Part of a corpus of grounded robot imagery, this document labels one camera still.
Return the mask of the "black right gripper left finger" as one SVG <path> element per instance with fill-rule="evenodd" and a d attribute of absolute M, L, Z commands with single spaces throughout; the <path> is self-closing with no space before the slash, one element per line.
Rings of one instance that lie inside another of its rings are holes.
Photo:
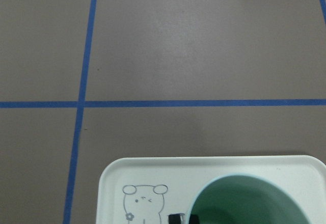
<path fill-rule="evenodd" d="M 184 223 L 184 213 L 169 214 L 168 224 L 183 224 Z"/>

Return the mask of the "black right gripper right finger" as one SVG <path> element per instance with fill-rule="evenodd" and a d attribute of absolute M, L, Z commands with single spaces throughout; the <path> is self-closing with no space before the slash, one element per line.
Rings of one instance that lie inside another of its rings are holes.
<path fill-rule="evenodd" d="M 199 217 L 196 214 L 191 214 L 189 217 L 189 224 L 199 224 Z"/>

